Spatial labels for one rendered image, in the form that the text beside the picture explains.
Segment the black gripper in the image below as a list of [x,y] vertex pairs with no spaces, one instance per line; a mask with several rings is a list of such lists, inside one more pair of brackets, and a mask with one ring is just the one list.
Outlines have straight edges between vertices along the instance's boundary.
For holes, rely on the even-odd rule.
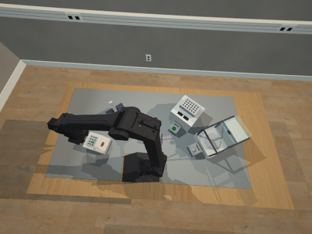
[[79,130],[78,133],[74,137],[72,137],[74,138],[74,140],[69,138],[68,142],[80,145],[80,143],[83,143],[85,141],[84,139],[86,136],[88,136],[88,132],[88,130]]

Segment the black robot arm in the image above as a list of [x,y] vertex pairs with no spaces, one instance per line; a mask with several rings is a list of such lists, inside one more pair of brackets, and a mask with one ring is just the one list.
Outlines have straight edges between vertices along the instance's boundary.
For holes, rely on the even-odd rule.
[[111,114],[74,115],[62,113],[58,119],[51,118],[47,125],[50,130],[73,140],[72,137],[79,130],[110,130],[108,135],[115,140],[127,141],[129,138],[133,138],[143,141],[149,160],[139,161],[140,176],[163,176],[167,156],[162,152],[160,142],[162,123],[156,118],[141,113],[136,107],[122,107],[120,112]]

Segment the grey bench mat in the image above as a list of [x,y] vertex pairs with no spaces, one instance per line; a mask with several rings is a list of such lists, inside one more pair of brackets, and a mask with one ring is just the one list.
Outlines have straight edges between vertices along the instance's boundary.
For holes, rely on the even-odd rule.
[[[205,108],[189,131],[180,129],[174,136],[168,131],[171,110],[188,96]],[[122,91],[75,88],[67,113],[74,115],[106,114],[122,103],[161,121],[161,147],[167,156],[161,183],[251,189],[243,143],[205,159],[203,153],[191,157],[187,147],[196,143],[194,135],[203,128],[231,116],[237,116],[234,97],[199,94]],[[59,134],[45,177],[83,178],[120,181],[124,153],[147,153],[143,141],[115,140],[109,131],[91,131],[111,139],[105,154],[68,142]],[[89,134],[88,133],[88,134]]]

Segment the white block with rows of holes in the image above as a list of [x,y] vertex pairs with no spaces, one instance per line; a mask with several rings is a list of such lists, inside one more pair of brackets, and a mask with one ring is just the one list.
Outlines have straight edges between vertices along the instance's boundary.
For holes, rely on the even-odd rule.
[[[92,141],[94,141],[94,143],[91,143]],[[90,132],[83,147],[105,154],[110,145],[110,142],[110,138]]]

